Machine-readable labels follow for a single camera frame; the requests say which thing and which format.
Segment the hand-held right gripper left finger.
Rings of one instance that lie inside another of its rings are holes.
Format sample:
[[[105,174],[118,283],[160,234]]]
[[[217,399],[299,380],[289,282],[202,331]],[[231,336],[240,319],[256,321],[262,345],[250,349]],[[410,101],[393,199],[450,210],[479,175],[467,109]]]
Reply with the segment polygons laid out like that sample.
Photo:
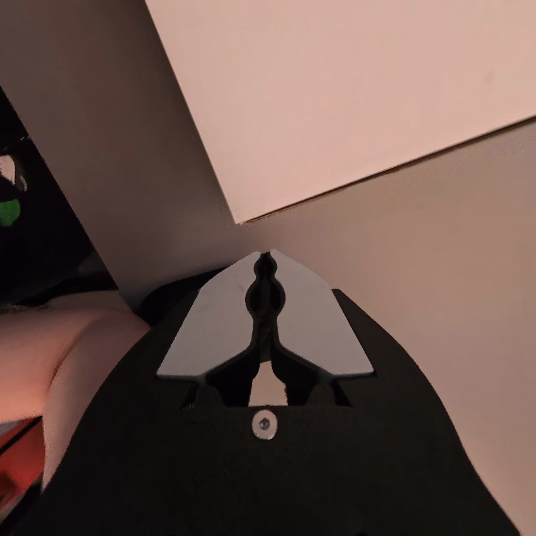
[[[247,407],[259,372],[258,308],[263,254],[255,251],[216,274],[197,293],[157,378],[213,387],[227,407]]]

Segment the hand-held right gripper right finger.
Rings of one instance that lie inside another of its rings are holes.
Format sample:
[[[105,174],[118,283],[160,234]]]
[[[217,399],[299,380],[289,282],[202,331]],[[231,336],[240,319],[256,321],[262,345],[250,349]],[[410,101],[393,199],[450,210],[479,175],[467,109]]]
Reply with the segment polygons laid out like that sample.
[[[320,403],[347,405],[341,381],[375,374],[331,286],[287,255],[266,254],[269,286],[270,361],[285,386],[289,406],[306,405],[320,390]]]

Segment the white cardboard box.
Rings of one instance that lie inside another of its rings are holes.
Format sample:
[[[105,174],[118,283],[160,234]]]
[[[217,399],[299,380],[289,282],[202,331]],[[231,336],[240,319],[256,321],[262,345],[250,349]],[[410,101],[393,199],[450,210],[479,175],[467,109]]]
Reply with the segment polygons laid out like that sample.
[[[535,1],[1,1],[1,85],[126,300],[305,264],[535,535]]]

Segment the person's left forearm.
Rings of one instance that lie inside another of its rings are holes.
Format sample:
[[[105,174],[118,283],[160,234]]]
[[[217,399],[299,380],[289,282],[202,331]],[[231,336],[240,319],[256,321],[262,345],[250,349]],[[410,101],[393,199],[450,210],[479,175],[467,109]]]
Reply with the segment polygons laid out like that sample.
[[[111,308],[1,316],[1,423],[42,417],[44,488],[100,386],[149,331]]]

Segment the red object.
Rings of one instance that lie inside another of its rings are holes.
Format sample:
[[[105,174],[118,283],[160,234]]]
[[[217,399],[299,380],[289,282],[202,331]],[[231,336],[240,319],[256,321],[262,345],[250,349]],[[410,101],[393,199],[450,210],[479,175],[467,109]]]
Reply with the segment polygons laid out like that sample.
[[[44,470],[42,418],[1,423],[1,521]]]

